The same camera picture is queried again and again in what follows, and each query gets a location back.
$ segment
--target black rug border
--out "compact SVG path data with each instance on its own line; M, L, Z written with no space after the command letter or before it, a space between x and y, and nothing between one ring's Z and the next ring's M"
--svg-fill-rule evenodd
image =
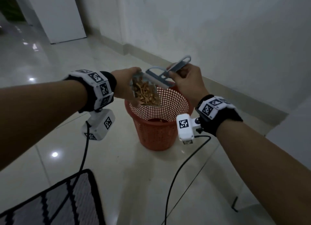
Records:
M91 194L92 194L93 199L94 199L95 209L96 209L96 213L97 213L97 216L98 216L99 224L105 225L106 223L105 223L105 219L104 219L103 207L102 207L102 204L101 204L97 183L96 183L96 180L95 180L95 176L94 176L93 172L90 169L83 169L81 172L77 172L77 173L73 174L72 176L69 176L69 177L61 180L60 182L54 184L50 188L48 188L48 189L46 189L44 191L41 191L38 194L34 195L33 197L29 198L28 200L25 200L24 202L14 206L14 207L12 207L12 208L9 208L8 210L6 210L6 211L4 211L4 212L2 212L0 214L0 218L4 217L5 215L7 215L10 212L18 210L19 208L23 207L25 204L27 204L27 203L37 199L42 194L47 193L47 192L49 192L49 191L59 187L60 185L66 183L67 181L70 181L71 179L73 179L73 178L75 178L75 177L77 177L79 175L82 175L84 173L87 173L88 178L89 178L89 182L91 184Z

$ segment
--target wristband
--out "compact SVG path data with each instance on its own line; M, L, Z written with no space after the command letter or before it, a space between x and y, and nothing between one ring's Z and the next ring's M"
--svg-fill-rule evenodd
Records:
M200 115L200 124L204 132L214 136L220 124L226 119L243 122L235 111L235 106L220 96L203 97L195 109Z
M79 113L101 109L114 100L117 80L111 73L81 69L70 72L64 80L78 81L86 89L87 103Z

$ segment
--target trash can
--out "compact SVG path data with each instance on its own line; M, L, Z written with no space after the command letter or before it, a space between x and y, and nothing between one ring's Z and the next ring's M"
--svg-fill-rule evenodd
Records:
M133 118L140 143L150 150L163 151L170 148L176 140L177 115L191 115L193 107L176 86L168 89L157 87L157 91L161 107L142 106L136 109L125 101L125 108Z

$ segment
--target black cable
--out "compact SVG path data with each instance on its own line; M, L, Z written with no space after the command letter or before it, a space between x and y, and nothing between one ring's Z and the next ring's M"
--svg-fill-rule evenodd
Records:
M86 154L87 154L87 149L89 147L89 139L90 139L90 127L91 125L86 121L86 126L87 126L87 137L86 137L86 145L85 145L85 150L84 150L84 155L83 155L83 159L82 159L82 163L79 169L79 172L82 171L83 166L84 166L84 162L85 162L85 158L86 158ZM72 185L72 191L75 188L78 180L79 180L80 175L78 175L75 179L75 181L73 182ZM58 213L60 212L60 210L63 208L64 204L66 203L66 201L69 198L69 193L66 195L66 197L64 198L63 202L60 204L60 206L57 208L57 210L55 211L55 213L53 214L53 216L51 217L49 224L52 223L52 221L56 218L56 216L58 215Z
M177 177L177 174L179 173L179 171L181 170L181 168L185 165L185 163L188 162L188 160L194 156L206 143L208 143L210 140L211 140L211 137L210 136L194 136L195 138L198 138L198 137L208 137L209 139L206 140L202 145L199 146L199 148L197 148L182 164L181 166L178 168L175 176L174 176L174 179L171 183L171 186L169 188L169 194L167 195L167 199L166 199L166 206L165 206L165 219L164 219L164 225L166 225L166 218L167 218L167 207L168 207L168 204L169 204L169 195L171 194L171 190L172 190L172 187L173 187L173 184L174 184L174 181Z

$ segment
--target gray baseboard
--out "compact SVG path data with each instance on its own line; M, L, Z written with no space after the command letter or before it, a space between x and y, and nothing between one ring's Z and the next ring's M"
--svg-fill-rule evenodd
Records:
M97 36L103 42L103 44L118 52L119 54L131 54L134 57L139 58L152 66L167 67L172 64L171 62L161 57L150 54L149 52L135 47L131 44L122 45L110 38L102 36L98 29L89 28L87 26L85 26L85 29L88 34ZM262 120L263 122L271 126L278 125L288 115L288 113L285 113L263 102L260 102L241 92L230 89L227 86L222 85L209 78L203 77L203 81L210 93L224 97L228 101L234 103L234 105L238 109Z

